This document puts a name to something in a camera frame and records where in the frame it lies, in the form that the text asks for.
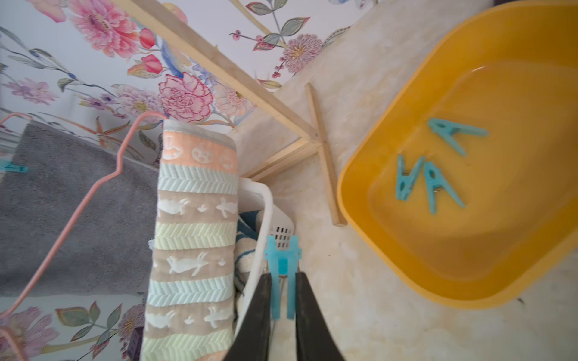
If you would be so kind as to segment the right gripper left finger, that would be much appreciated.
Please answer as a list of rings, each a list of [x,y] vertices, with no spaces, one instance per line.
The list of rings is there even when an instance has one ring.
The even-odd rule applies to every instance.
[[[261,275],[239,333],[224,361],[267,360],[271,334],[271,290],[271,275]]]

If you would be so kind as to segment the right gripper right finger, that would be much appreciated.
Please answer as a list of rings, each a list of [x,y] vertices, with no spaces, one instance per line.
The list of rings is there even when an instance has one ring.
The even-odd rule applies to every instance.
[[[296,292],[297,360],[344,361],[305,272],[296,274]]]

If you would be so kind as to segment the pastel striped bunny towel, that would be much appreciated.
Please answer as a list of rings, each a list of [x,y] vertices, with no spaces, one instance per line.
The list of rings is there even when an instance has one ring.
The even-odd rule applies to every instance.
[[[164,123],[143,360],[221,360],[232,345],[238,185],[232,139]]]

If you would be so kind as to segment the pink wire hanger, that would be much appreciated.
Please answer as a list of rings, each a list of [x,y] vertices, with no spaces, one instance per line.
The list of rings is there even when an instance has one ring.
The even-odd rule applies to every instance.
[[[1,295],[142,293],[158,170],[38,121],[1,182]]]

